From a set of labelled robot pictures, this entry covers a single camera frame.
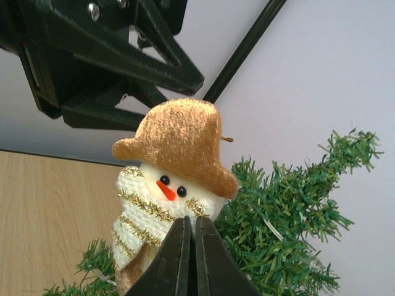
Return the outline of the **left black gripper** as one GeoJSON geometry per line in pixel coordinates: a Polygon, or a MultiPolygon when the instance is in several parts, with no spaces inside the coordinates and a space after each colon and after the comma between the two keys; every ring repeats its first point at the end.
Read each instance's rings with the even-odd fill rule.
{"type": "Polygon", "coordinates": [[[1,48],[20,58],[39,111],[73,128],[137,130],[155,85],[193,95],[204,77],[175,40],[186,1],[2,1],[1,48]]]}

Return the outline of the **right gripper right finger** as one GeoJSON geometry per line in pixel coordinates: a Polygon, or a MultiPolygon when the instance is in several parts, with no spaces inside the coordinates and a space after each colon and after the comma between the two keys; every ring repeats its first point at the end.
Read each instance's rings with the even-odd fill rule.
{"type": "Polygon", "coordinates": [[[209,218],[196,221],[195,254],[198,295],[261,295],[238,269],[209,218]]]}

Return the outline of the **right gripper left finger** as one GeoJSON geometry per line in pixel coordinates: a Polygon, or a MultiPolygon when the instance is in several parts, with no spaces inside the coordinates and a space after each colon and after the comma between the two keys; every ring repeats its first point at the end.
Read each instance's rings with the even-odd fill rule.
{"type": "Polygon", "coordinates": [[[178,218],[146,272],[127,292],[131,296],[188,294],[191,223],[178,218]]]}

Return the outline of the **small green christmas tree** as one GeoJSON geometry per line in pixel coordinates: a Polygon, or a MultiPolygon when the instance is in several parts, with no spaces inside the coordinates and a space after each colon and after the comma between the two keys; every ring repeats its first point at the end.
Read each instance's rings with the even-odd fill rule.
{"type": "MultiPolygon", "coordinates": [[[[338,289],[338,277],[332,273],[330,265],[323,265],[319,252],[308,242],[308,237],[327,241],[329,237],[338,239],[340,229],[348,228],[352,221],[342,216],[338,204],[329,197],[338,185],[341,175],[351,173],[356,168],[373,168],[372,158],[378,158],[378,137],[369,131],[352,130],[341,136],[332,133],[324,147],[320,162],[299,167],[286,167],[273,162],[271,175],[256,169],[251,159],[242,159],[232,166],[231,172],[239,184],[237,195],[227,200],[219,212],[231,214],[241,229],[231,238],[241,244],[247,230],[256,224],[269,221],[285,237],[297,238],[310,247],[310,254],[320,264],[309,268],[297,264],[288,257],[279,268],[273,263],[256,268],[263,271],[257,277],[244,274],[261,295],[318,295],[322,291],[338,289]]],[[[196,222],[191,223],[191,245],[189,255],[188,294],[198,295],[195,232],[196,222]]],[[[73,284],[63,283],[44,291],[45,295],[120,295],[115,282],[115,269],[104,268],[100,277],[93,270],[98,264],[109,263],[109,247],[103,240],[92,241],[77,266],[84,272],[84,278],[73,284]]]]}

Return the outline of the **clear string light garland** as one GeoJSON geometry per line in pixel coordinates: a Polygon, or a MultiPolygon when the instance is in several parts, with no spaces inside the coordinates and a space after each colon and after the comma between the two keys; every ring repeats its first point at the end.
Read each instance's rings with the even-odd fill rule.
{"type": "MultiPolygon", "coordinates": [[[[201,217],[212,219],[238,268],[252,277],[264,273],[255,272],[256,268],[269,263],[279,268],[288,257],[295,259],[297,264],[308,265],[309,268],[320,264],[309,253],[310,247],[305,242],[295,237],[283,236],[266,219],[263,220],[263,224],[251,226],[238,245],[237,240],[232,239],[231,235],[236,234],[241,227],[236,225],[231,214],[220,215],[216,219],[205,214],[201,217]]],[[[176,215],[162,210],[157,213],[125,211],[117,218],[112,228],[110,262],[100,263],[93,270],[103,279],[109,280],[109,276],[104,275],[105,267],[125,268],[139,255],[150,263],[177,218],[176,215]]]]}

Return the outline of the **brown round doll ornament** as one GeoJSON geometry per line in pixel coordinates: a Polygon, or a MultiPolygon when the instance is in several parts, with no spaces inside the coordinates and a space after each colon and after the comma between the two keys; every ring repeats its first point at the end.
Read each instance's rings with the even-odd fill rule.
{"type": "Polygon", "coordinates": [[[220,161],[222,118],[210,102],[172,99],[152,108],[132,138],[112,154],[139,162],[123,168],[117,194],[122,212],[112,226],[115,282],[125,295],[152,263],[176,219],[215,219],[239,188],[220,161]]]}

